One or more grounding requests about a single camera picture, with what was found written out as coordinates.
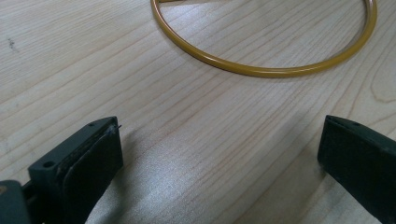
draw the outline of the small screw hole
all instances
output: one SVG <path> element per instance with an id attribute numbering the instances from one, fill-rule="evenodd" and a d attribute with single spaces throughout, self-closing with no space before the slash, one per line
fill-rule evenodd
<path id="1" fill-rule="evenodd" d="M 55 162 L 53 162 L 53 161 L 46 161 L 46 162 L 44 162 L 44 164 L 43 164 L 43 166 L 44 166 L 45 168 L 50 168 L 50 167 L 53 166 L 53 165 L 55 165 Z"/>

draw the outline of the yellow hoop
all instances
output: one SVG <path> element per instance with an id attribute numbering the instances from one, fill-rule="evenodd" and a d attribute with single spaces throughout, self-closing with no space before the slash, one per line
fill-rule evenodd
<path id="1" fill-rule="evenodd" d="M 313 63 L 300 67 L 290 67 L 290 68 L 266 68 L 266 67 L 255 67 L 244 65 L 240 63 L 233 63 L 211 54 L 208 54 L 195 46 L 188 43 L 186 40 L 181 38 L 165 21 L 163 15 L 160 11 L 160 2 L 172 2 L 176 0 L 151 0 L 151 7 L 155 17 L 155 20 L 160 24 L 161 29 L 165 34 L 181 49 L 189 53 L 194 58 L 208 63 L 217 68 L 238 73 L 241 75 L 252 76 L 252 77 L 298 77 L 303 75 L 308 75 L 316 72 L 323 71 L 330 67 L 333 67 L 346 59 L 350 58 L 356 52 L 358 52 L 367 40 L 370 38 L 376 24 L 377 9 L 375 0 L 365 0 L 366 3 L 366 23 L 364 30 L 361 33 L 360 38 L 352 44 L 349 48 L 345 49 L 340 54 L 321 62 Z"/>

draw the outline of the clamp jaw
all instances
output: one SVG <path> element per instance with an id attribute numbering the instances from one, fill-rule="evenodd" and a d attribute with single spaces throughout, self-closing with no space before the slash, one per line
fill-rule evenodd
<path id="1" fill-rule="evenodd" d="M 396 223 L 396 142 L 357 122 L 328 116 L 318 161 L 379 221 Z"/>
<path id="2" fill-rule="evenodd" d="M 0 223 L 85 223 L 122 165 L 117 118 L 94 121 L 33 163 L 23 187 L 0 181 Z"/>

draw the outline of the wooden table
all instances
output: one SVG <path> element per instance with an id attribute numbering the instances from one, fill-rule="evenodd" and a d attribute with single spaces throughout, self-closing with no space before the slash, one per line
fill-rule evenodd
<path id="1" fill-rule="evenodd" d="M 344 48 L 362 0 L 162 4 L 193 45 L 288 67 Z M 396 138 L 396 3 L 369 43 L 307 77 L 244 77 L 201 63 L 159 29 L 149 0 L 0 2 L 0 179 L 90 121 L 117 116 L 125 166 L 88 223 L 377 223 L 319 168 L 325 115 Z"/>

